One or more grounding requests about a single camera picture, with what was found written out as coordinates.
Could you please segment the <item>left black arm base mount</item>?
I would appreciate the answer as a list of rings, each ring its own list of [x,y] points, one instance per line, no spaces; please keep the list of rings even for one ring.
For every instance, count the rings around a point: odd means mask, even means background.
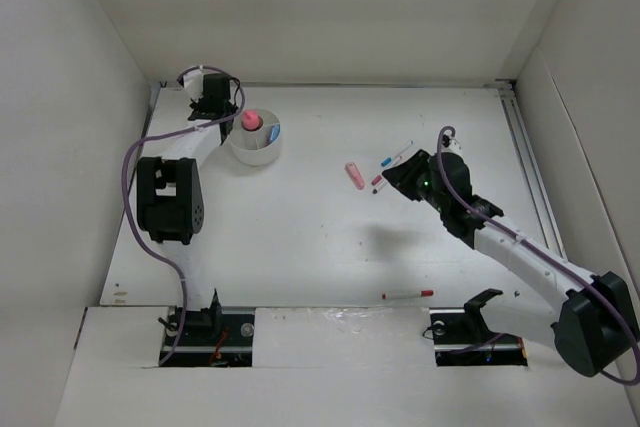
[[[209,307],[187,311],[178,336],[183,309],[158,321],[164,328],[160,367],[245,368],[253,363],[255,310],[225,308],[214,291]]]

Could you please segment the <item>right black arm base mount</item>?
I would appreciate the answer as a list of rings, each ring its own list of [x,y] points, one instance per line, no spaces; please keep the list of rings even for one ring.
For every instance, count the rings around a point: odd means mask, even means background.
[[[528,366],[522,339],[491,331],[481,316],[481,309],[502,294],[490,288],[462,307],[429,310],[430,325],[422,336],[433,342],[437,367]]]

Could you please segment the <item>pink glue bottle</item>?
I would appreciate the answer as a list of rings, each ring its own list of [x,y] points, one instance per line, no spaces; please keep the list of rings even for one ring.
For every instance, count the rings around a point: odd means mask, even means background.
[[[241,125],[245,131],[254,132],[261,128],[263,120],[255,110],[246,110],[242,113]]]

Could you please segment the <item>blue highlighter marker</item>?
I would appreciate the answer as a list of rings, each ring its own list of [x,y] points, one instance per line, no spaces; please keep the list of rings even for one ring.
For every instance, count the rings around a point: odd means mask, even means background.
[[[280,134],[280,125],[279,124],[273,125],[271,128],[270,136],[269,136],[269,143],[270,144],[275,143],[279,137],[279,134]]]

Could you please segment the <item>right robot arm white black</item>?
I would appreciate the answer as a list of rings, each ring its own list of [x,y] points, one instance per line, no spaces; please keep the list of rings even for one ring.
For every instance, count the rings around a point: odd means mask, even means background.
[[[577,373],[594,377],[627,352],[639,352],[629,288],[617,274],[594,274],[531,240],[492,202],[475,194],[468,166],[452,152],[417,151],[383,172],[411,201],[425,201],[445,229],[501,264],[545,301],[529,307],[498,288],[468,301],[462,328],[473,340],[510,334],[554,349]]]

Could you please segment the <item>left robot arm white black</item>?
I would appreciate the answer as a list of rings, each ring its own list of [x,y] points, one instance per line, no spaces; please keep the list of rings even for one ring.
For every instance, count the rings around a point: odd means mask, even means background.
[[[205,286],[203,254],[196,245],[205,221],[200,168],[224,144],[245,98],[236,77],[210,66],[186,69],[178,83],[188,96],[191,113],[185,128],[143,139],[171,144],[136,163],[133,231],[148,234],[153,256],[176,270],[183,290],[181,309],[194,312],[188,331],[208,344],[222,334],[223,320],[206,309],[214,294]]]

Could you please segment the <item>red capped white pen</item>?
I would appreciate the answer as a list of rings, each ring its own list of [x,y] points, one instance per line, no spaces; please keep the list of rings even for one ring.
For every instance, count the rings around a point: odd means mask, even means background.
[[[425,290],[407,290],[407,291],[387,291],[381,294],[384,301],[410,300],[418,298],[428,298],[434,295],[432,289]]]

